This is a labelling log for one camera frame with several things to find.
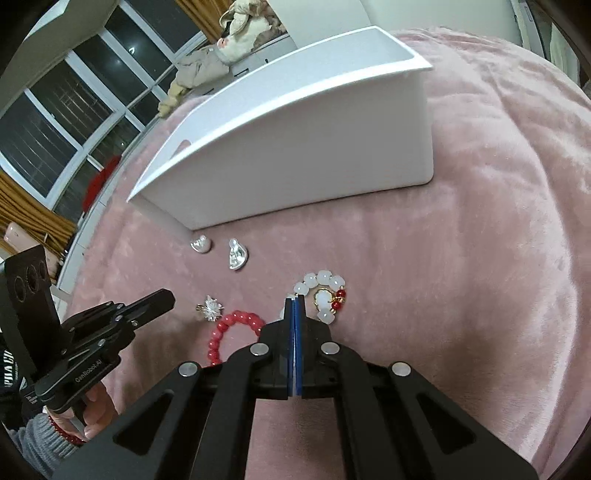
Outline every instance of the window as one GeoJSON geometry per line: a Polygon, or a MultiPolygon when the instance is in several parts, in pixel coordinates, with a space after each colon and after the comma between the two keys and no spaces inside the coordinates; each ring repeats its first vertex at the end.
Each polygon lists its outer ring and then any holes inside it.
{"type": "Polygon", "coordinates": [[[91,152],[91,156],[101,165],[106,167],[109,160],[115,155],[121,155],[139,131],[126,118],[122,118],[113,130],[91,152]]]}
{"type": "Polygon", "coordinates": [[[31,91],[80,145],[112,113],[65,61],[53,67],[31,91]]]}
{"type": "Polygon", "coordinates": [[[177,51],[200,31],[174,0],[128,0],[166,45],[177,51]]]}
{"type": "Polygon", "coordinates": [[[74,52],[124,104],[131,103],[145,90],[142,81],[98,35],[90,37],[74,52]]]}
{"type": "Polygon", "coordinates": [[[158,99],[152,92],[149,92],[144,98],[138,101],[129,109],[140,122],[147,125],[158,112],[158,99]]]}
{"type": "Polygon", "coordinates": [[[174,0],[118,3],[0,117],[4,170],[74,222],[92,179],[154,119],[178,60],[206,41],[174,0]]]}
{"type": "Polygon", "coordinates": [[[88,185],[96,177],[99,170],[90,162],[85,161],[68,184],[64,194],[57,202],[55,211],[72,222],[77,222],[82,215],[82,202],[86,196],[88,185]]]}
{"type": "Polygon", "coordinates": [[[164,90],[165,92],[168,92],[168,89],[170,88],[170,84],[173,82],[173,80],[175,79],[176,76],[177,76],[177,69],[172,69],[166,75],[166,77],[164,77],[162,79],[162,81],[158,85],[160,85],[160,88],[162,88],[162,90],[164,90]]]}
{"type": "Polygon", "coordinates": [[[125,47],[155,80],[171,63],[154,42],[119,7],[107,22],[106,29],[125,47]]]}
{"type": "Polygon", "coordinates": [[[76,153],[24,93],[0,118],[0,151],[43,196],[76,153]]]}

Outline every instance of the silver heart pendant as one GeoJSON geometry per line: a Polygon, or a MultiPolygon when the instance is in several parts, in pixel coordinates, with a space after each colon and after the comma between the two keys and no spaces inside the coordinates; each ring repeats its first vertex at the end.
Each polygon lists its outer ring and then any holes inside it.
{"type": "Polygon", "coordinates": [[[207,238],[205,235],[201,235],[196,240],[193,240],[191,243],[191,248],[200,254],[206,254],[212,247],[212,241],[207,238]]]}

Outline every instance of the metal rivet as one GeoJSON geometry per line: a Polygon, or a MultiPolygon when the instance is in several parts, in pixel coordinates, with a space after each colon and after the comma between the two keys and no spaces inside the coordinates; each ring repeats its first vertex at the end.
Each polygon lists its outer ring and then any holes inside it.
{"type": "Polygon", "coordinates": [[[256,356],[265,355],[269,351],[269,346],[266,343],[253,343],[251,345],[251,353],[256,356]]]}
{"type": "Polygon", "coordinates": [[[323,353],[326,353],[326,355],[334,355],[339,353],[340,347],[338,343],[326,342],[322,344],[320,350],[322,350],[323,353]]]}
{"type": "Polygon", "coordinates": [[[178,373],[182,377],[192,377],[197,373],[197,370],[199,370],[199,367],[196,364],[193,362],[185,362],[178,368],[178,373]]]}
{"type": "Polygon", "coordinates": [[[410,368],[410,365],[405,364],[404,362],[396,362],[392,365],[392,372],[399,377],[407,377],[410,375],[411,371],[412,369],[410,368]]]}

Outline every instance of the window frame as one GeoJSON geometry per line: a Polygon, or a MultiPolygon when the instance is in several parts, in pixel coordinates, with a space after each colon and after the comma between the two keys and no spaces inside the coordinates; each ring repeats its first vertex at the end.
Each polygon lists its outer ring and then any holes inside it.
{"type": "Polygon", "coordinates": [[[95,147],[104,139],[104,137],[111,131],[117,123],[125,117],[129,120],[132,125],[138,129],[139,134],[130,143],[129,147],[126,148],[125,152],[136,143],[136,140],[141,137],[142,133],[146,128],[153,123],[154,120],[144,125],[131,111],[144,96],[153,93],[159,100],[166,98],[167,94],[164,89],[160,87],[159,83],[168,75],[171,71],[178,67],[179,60],[186,54],[204,45],[207,42],[206,36],[199,32],[194,37],[190,38],[182,47],[177,51],[172,51],[171,48],[164,42],[164,40],[156,33],[156,31],[142,18],[142,16],[134,10],[134,8],[127,3],[126,0],[121,0],[119,7],[123,10],[130,19],[136,23],[136,25],[150,38],[150,40],[156,45],[156,47],[166,56],[170,61],[170,66],[160,74],[157,79],[152,79],[150,74],[136,61],[136,59],[125,49],[125,47],[119,43],[119,41],[111,34],[108,30],[103,28],[98,36],[107,44],[107,46],[125,63],[132,72],[140,79],[144,84],[145,89],[140,93],[134,100],[129,104],[123,104],[113,92],[111,92],[105,84],[92,72],[92,70],[86,65],[83,60],[73,51],[69,51],[63,59],[67,65],[77,74],[80,79],[88,85],[89,89],[108,107],[112,110],[112,113],[107,117],[105,121],[92,133],[92,135],[84,142],[80,144],[76,139],[70,135],[67,130],[59,123],[59,121],[52,116],[51,113],[43,106],[43,104],[37,99],[35,94],[29,89],[24,90],[24,95],[31,101],[39,113],[59,132],[59,134],[75,149],[76,153],[67,163],[65,168],[62,170],[57,180],[51,187],[47,196],[43,196],[33,185],[25,179],[17,169],[8,161],[6,156],[3,155],[0,146],[0,167],[10,177],[12,177],[26,192],[28,192],[33,198],[38,200],[46,208],[53,210],[62,195],[68,188],[70,182],[74,179],[74,176],[84,164],[89,162],[96,168],[97,173],[103,169],[103,166],[90,156],[95,147]]]}

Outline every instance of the white storage box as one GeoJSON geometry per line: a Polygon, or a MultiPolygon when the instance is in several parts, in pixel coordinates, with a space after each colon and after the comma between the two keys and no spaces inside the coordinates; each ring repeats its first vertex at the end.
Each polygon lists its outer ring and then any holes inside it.
{"type": "Polygon", "coordinates": [[[378,27],[296,50],[188,114],[128,201],[188,241],[230,220],[426,183],[430,68],[378,27]]]}

